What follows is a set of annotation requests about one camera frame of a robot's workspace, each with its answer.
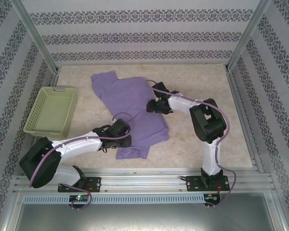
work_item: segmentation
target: green basket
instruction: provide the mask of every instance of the green basket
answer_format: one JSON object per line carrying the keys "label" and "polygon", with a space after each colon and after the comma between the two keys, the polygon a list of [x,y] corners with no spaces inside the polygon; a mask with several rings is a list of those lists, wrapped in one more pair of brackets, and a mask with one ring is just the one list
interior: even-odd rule
{"label": "green basket", "polygon": [[77,104],[74,88],[42,87],[26,121],[24,132],[64,139]]}

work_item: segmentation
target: marble floor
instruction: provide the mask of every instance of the marble floor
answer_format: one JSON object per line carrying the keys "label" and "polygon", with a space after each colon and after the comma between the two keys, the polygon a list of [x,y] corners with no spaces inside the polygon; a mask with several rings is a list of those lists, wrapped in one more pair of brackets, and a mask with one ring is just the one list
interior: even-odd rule
{"label": "marble floor", "polygon": [[[108,71],[115,71],[118,78],[142,76],[163,81],[170,91],[177,90],[191,98],[213,98],[231,123],[230,134],[222,142],[221,164],[225,167],[252,167],[222,64],[63,66],[57,85],[76,88],[79,98],[68,138],[111,124],[112,116],[94,94],[90,80],[92,74]],[[107,153],[100,151],[82,154],[64,164],[94,168],[201,167],[202,144],[195,135],[190,116],[176,111],[164,117],[170,128],[170,139],[152,146],[146,160],[116,160],[117,150],[110,149]]]}

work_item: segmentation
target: wall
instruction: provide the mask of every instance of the wall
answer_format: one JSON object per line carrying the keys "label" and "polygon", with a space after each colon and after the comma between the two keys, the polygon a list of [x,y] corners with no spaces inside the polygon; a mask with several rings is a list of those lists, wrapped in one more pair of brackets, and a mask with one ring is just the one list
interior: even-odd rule
{"label": "wall", "polygon": [[58,66],[227,63],[259,0],[25,0]]}
{"label": "wall", "polygon": [[289,0],[270,3],[233,75],[289,223]]}
{"label": "wall", "polygon": [[39,89],[52,73],[11,3],[0,0],[0,215],[6,209],[20,156],[32,136],[23,128]]}

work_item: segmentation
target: cable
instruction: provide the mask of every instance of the cable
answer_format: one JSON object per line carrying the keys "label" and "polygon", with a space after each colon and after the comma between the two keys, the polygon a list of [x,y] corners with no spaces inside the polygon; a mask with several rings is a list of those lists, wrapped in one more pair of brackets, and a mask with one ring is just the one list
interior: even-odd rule
{"label": "cable", "polygon": [[[119,113],[115,114],[115,115],[112,117],[112,120],[114,120],[115,117],[117,117],[117,116],[120,115],[120,114],[126,114],[126,115],[128,115],[128,116],[131,118],[132,125],[133,125],[132,127],[134,127],[134,118],[133,118],[130,114],[128,114],[127,112],[119,112]],[[34,181],[34,178],[36,177],[37,173],[39,172],[39,169],[40,169],[40,167],[42,166],[42,164],[45,162],[45,160],[47,159],[47,157],[48,157],[51,153],[53,153],[56,149],[61,148],[61,147],[63,147],[64,145],[67,145],[67,144],[69,144],[69,143],[72,143],[72,142],[75,142],[75,141],[80,141],[80,140],[89,140],[89,139],[120,140],[120,139],[123,139],[123,138],[128,137],[128,136],[130,135],[131,130],[132,130],[132,127],[131,127],[130,131],[129,131],[127,134],[125,134],[124,136],[120,136],[120,137],[101,137],[101,136],[78,137],[78,138],[74,138],[74,139],[65,141],[65,142],[63,142],[62,144],[59,144],[59,145],[53,147],[52,149],[50,149],[50,150],[45,154],[45,156],[41,159],[41,161],[39,162],[38,166],[37,166],[36,169],[34,170],[34,172],[33,172],[33,174],[32,174],[32,177],[31,177],[31,179],[30,179],[30,182],[29,182],[29,188],[32,187],[32,183],[33,183],[33,181]],[[87,204],[85,204],[83,207],[77,208],[77,210],[84,209],[85,207],[87,207],[87,206],[91,203],[91,201],[92,201],[92,195],[91,195],[91,193],[90,193],[89,191],[84,190],[84,189],[79,189],[79,188],[76,188],[76,187],[73,187],[73,186],[67,185],[67,184],[62,184],[62,185],[66,186],[66,187],[68,187],[68,188],[74,189],[74,190],[78,190],[78,191],[80,191],[80,192],[87,193],[87,194],[90,196],[90,201],[89,201]]]}
{"label": "cable", "polygon": [[[154,80],[151,80],[151,79],[148,79],[146,80],[146,82],[153,82],[156,84],[156,82]],[[163,90],[158,90],[158,89],[155,89],[153,87],[150,87],[153,89],[153,91],[157,91],[157,92],[160,92],[160,93],[164,93],[164,94],[167,94],[167,95],[172,95],[172,96],[178,96],[177,94],[173,94],[173,93],[170,93],[170,92],[166,92],[166,91],[163,91]],[[233,173],[234,175],[234,181],[233,181],[233,184],[232,186],[230,187],[228,193],[226,194],[226,196],[223,198],[223,200],[221,200],[216,206],[219,206],[228,196],[229,194],[231,193],[231,191],[233,190],[235,184],[236,184],[236,173],[231,170],[231,169],[228,169],[228,168],[225,168],[223,166],[221,166],[219,163],[218,163],[218,158],[217,158],[217,153],[218,153],[218,145],[227,137],[227,135],[229,134],[229,131],[230,131],[230,121],[229,121],[229,118],[227,117],[227,115],[225,114],[225,112],[223,112],[220,108],[210,104],[210,103],[207,103],[207,102],[204,102],[202,100],[194,100],[194,99],[191,99],[189,97],[186,97],[186,96],[181,96],[181,98],[183,99],[186,99],[186,100],[189,100],[189,101],[192,101],[192,102],[195,102],[195,103],[200,103],[200,104],[203,104],[203,105],[206,105],[208,107],[211,107],[213,109],[215,109],[216,111],[218,111],[219,113],[222,114],[222,116],[224,117],[224,119],[226,120],[226,124],[227,124],[227,131],[226,133],[216,142],[216,148],[215,148],[215,162],[216,162],[216,165],[222,169],[222,170],[225,170],[227,172],[231,172]]]}

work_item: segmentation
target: purple cloth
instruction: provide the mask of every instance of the purple cloth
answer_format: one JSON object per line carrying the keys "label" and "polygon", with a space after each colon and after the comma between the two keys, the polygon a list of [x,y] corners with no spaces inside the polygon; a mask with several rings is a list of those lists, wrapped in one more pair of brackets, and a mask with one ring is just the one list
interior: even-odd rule
{"label": "purple cloth", "polygon": [[128,122],[132,131],[131,147],[119,148],[116,159],[146,159],[150,146],[169,139],[168,125],[163,116],[146,111],[148,101],[155,97],[145,78],[118,79],[116,73],[111,71],[94,74],[91,81],[94,93],[112,115],[127,112],[134,118],[134,123],[131,123],[127,115],[117,117]]}

